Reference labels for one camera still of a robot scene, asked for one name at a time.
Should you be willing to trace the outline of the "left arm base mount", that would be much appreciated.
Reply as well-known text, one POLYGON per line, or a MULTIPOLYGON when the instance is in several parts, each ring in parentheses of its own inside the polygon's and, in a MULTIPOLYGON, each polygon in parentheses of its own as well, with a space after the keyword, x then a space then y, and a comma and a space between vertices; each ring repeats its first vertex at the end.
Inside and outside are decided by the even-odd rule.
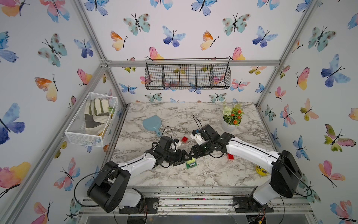
POLYGON ((146 197, 136 189, 127 189, 119 203, 119 214, 157 214, 159 199, 146 197))

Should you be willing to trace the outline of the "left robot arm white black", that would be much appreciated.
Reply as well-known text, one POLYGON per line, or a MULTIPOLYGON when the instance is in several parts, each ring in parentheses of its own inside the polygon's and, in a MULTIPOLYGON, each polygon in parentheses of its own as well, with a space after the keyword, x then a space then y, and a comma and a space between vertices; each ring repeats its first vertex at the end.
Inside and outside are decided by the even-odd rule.
POLYGON ((163 163, 177 166, 191 160, 192 156, 178 146, 177 139, 163 136, 138 158, 122 163, 107 162, 89 187, 87 196, 107 213, 118 206, 137 207, 144 196, 127 187, 130 179, 163 163))

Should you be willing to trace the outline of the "lime green lego brick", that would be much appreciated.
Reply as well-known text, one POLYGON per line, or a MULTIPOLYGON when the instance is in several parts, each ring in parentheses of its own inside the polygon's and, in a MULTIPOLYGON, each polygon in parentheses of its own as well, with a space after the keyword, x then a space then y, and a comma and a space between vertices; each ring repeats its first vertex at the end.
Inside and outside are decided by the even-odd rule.
POLYGON ((194 163, 196 162, 196 160, 194 158, 192 158, 191 160, 187 161, 186 163, 194 163))

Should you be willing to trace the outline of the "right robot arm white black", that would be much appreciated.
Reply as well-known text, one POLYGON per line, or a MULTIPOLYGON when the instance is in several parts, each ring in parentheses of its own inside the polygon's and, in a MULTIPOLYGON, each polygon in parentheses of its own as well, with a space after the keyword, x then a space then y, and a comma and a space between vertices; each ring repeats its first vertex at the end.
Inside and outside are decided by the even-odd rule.
POLYGON ((276 197, 292 198, 302 178, 292 153, 266 150, 249 144, 230 133, 218 134, 210 125, 192 131, 191 139, 197 144, 192 147, 196 158, 214 151, 245 159, 270 174, 270 179, 258 186, 249 196, 252 205, 260 207, 276 197))

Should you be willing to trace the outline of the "green long lego brick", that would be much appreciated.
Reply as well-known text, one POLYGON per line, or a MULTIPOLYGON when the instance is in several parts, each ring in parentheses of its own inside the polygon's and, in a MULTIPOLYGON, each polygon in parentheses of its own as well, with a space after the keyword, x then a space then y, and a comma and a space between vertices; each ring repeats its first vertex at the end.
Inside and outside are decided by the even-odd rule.
POLYGON ((190 169, 190 168, 193 168, 193 167, 196 167, 197 166, 197 163, 194 162, 194 163, 186 163, 186 168, 187 169, 190 169))

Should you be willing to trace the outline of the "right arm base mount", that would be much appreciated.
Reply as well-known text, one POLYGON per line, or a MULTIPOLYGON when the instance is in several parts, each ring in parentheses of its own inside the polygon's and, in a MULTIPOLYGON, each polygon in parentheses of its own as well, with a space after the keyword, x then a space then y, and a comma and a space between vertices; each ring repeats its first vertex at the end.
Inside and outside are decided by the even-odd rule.
POLYGON ((261 205, 253 198, 254 191, 258 187, 256 186, 249 196, 240 196, 233 198, 233 207, 236 213, 250 213, 250 212, 274 212, 273 207, 269 207, 268 204, 261 205))

